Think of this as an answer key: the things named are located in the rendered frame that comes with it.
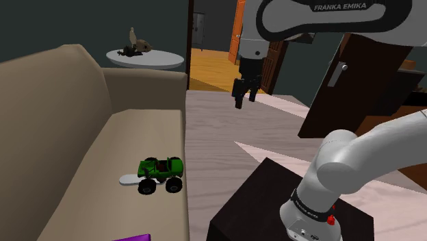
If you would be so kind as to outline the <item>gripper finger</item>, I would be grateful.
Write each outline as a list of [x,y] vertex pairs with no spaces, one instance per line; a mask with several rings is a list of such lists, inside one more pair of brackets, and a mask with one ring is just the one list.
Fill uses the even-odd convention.
[[250,91],[249,101],[255,102],[256,94],[261,87],[261,75],[257,75],[255,77],[251,77],[248,80],[248,89]]
[[235,78],[233,82],[232,97],[235,99],[235,107],[242,108],[242,101],[246,94],[246,83],[243,79]]

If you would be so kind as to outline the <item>orange door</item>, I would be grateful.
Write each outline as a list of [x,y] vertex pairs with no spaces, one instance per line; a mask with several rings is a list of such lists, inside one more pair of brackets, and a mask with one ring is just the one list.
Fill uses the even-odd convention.
[[235,18],[233,21],[231,43],[229,48],[229,61],[232,62],[233,64],[236,63],[236,60],[238,57],[238,49],[239,49],[239,43],[240,43],[240,36],[242,33],[242,23],[243,23],[245,3],[246,3],[246,0],[237,0]]

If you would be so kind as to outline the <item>round white side table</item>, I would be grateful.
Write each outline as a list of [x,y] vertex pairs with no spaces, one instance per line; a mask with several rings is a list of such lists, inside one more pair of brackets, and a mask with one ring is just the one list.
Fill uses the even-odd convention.
[[147,41],[137,38],[133,27],[129,30],[129,41],[130,46],[109,51],[106,53],[106,57],[119,66],[154,70],[176,68],[184,62],[184,58],[180,55],[154,50]]

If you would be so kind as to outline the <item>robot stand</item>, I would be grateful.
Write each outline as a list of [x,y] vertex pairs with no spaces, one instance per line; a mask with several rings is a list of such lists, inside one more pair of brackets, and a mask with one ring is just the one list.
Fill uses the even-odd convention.
[[[302,177],[266,158],[211,219],[206,241],[292,241],[279,216]],[[374,241],[374,219],[355,206],[335,202],[344,241]]]

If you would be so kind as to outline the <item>beige sofa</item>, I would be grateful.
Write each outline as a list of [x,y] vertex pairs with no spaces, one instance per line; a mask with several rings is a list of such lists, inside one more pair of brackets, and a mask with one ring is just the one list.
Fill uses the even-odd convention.
[[187,192],[125,187],[184,158],[185,73],[102,68],[81,45],[0,63],[0,241],[190,241]]

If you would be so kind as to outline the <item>grey door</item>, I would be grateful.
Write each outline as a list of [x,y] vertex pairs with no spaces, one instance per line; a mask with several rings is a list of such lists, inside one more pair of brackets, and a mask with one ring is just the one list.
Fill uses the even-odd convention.
[[205,14],[202,12],[193,13],[192,45],[194,48],[203,49],[205,28]]

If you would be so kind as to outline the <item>white flat oval utensil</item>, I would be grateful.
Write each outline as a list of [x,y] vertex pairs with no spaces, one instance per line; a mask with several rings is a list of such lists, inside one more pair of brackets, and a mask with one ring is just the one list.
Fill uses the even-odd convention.
[[119,179],[119,184],[122,186],[136,186],[143,183],[145,186],[158,186],[166,182],[160,182],[154,177],[146,178],[145,176],[139,177],[137,174],[126,174]]

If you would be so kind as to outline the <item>brown panelled door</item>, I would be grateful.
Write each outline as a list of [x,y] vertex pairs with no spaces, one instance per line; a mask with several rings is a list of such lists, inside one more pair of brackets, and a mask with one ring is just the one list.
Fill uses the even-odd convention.
[[272,94],[288,47],[288,42],[271,42],[267,57],[263,61],[261,89]]

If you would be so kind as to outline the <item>green toy monster truck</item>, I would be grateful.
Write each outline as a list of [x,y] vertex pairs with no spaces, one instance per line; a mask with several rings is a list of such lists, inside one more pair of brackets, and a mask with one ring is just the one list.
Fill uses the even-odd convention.
[[158,183],[165,183],[167,192],[178,193],[183,188],[183,171],[183,160],[179,157],[167,157],[165,160],[148,157],[138,166],[137,177],[143,177],[138,183],[138,192],[150,195],[156,191]]

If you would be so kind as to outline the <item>purple flat object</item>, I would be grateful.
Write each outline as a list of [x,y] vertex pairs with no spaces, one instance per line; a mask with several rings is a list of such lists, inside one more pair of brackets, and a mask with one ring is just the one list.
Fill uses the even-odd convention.
[[131,236],[131,237],[121,238],[113,241],[151,241],[151,235],[149,233],[146,233],[138,236]]

